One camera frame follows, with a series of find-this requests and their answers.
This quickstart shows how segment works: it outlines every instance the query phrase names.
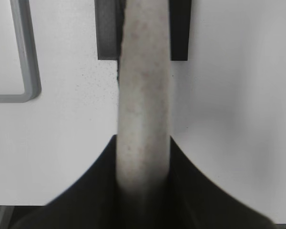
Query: white panel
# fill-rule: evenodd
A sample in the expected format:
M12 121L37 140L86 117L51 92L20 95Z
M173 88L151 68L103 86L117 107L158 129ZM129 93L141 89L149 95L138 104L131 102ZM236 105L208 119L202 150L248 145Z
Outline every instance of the white panel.
M10 0L0 0L0 94L24 93Z
M286 223L286 0L195 1L173 134L209 178Z

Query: dark gray holder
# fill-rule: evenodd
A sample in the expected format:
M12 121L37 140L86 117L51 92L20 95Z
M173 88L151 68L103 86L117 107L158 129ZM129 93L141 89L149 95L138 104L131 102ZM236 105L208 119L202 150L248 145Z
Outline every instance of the dark gray holder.
M0 94L0 103L23 103L41 92L29 0L10 0L23 77L23 94Z
M94 4L98 59L118 60L127 0L94 0ZM187 61L191 7L192 0L169 0L172 61Z

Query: white wall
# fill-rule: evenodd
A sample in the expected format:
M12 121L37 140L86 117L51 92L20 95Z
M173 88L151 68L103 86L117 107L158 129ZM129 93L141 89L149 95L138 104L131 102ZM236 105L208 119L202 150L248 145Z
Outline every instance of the white wall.
M172 63L173 136L220 187L286 223L286 0L193 2L189 61ZM116 133L94 1L30 3L42 93L0 104L0 205L47 203Z
M22 94L22 80L10 1L0 0L0 94Z

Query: white cylindrical object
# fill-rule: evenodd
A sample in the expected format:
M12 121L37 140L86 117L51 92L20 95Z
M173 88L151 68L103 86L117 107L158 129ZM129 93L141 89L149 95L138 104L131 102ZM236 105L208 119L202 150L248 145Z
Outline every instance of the white cylindrical object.
M169 172L169 71L168 1L127 1L116 174L123 196L142 215Z

